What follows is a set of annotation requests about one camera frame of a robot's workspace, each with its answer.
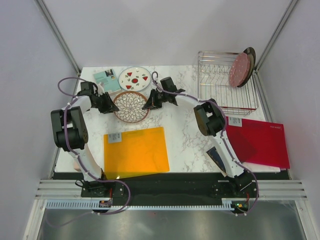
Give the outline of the brown rim floral plate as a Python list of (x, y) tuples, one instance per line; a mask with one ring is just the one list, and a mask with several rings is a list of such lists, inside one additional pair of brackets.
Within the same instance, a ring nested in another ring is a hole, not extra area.
[(113, 103), (117, 106), (115, 116), (122, 122), (136, 124), (143, 121), (149, 114), (149, 109), (143, 109), (147, 98), (136, 91), (124, 91), (118, 94)]

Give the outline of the metal wire dish rack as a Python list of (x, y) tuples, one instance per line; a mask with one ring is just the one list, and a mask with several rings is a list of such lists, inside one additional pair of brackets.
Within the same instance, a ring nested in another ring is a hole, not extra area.
[(230, 70), (238, 55), (209, 50), (198, 52), (198, 97), (215, 99), (226, 114), (245, 116), (258, 109), (259, 100), (252, 66), (250, 78), (240, 86), (233, 87), (229, 83)]

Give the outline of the pink polka dot plate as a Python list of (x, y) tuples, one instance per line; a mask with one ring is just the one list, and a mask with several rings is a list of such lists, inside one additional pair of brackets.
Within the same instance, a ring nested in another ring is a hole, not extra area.
[(250, 59), (244, 52), (240, 53), (234, 60), (229, 71), (229, 85), (238, 87), (244, 82), (250, 70)]

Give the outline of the dark rim beige plate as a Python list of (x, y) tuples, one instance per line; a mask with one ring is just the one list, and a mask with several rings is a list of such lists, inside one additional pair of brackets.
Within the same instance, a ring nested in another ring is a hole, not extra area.
[(254, 71), (254, 68), (255, 68), (255, 64), (256, 64), (256, 51), (253, 47), (247, 47), (244, 51), (243, 51), (245, 54), (247, 54), (248, 56), (248, 59), (249, 59), (249, 63), (250, 63), (250, 66), (249, 66), (249, 71), (248, 71), (248, 74), (247, 76), (245, 77), (245, 79), (237, 86), (238, 88), (241, 88), (243, 86), (245, 86), (247, 84), (247, 82), (250, 80), (252, 74), (253, 74), (253, 71)]

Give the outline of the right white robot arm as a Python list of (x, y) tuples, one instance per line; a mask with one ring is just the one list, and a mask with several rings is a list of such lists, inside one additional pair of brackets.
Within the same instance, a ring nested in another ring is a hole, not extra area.
[(242, 196), (252, 183), (250, 171), (244, 167), (235, 153), (227, 135), (227, 117), (217, 102), (211, 98), (201, 100), (178, 89), (171, 77), (166, 77), (152, 89), (144, 110), (162, 108), (163, 103), (178, 105), (177, 100), (185, 100), (193, 106), (193, 111), (199, 131), (212, 142), (213, 147), (206, 154), (217, 165), (223, 176), (228, 178), (229, 191), (235, 197)]

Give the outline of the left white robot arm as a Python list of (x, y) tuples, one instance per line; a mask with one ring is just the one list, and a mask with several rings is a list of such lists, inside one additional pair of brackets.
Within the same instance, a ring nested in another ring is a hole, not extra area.
[(84, 120), (84, 113), (97, 109), (102, 114), (119, 111), (110, 95), (94, 82), (77, 78), (80, 91), (71, 95), (71, 102), (66, 107), (50, 113), (54, 143), (58, 148), (69, 153), (79, 166), (85, 182), (93, 182), (92, 191), (99, 197), (110, 191), (106, 174), (95, 161), (89, 146), (89, 133)]

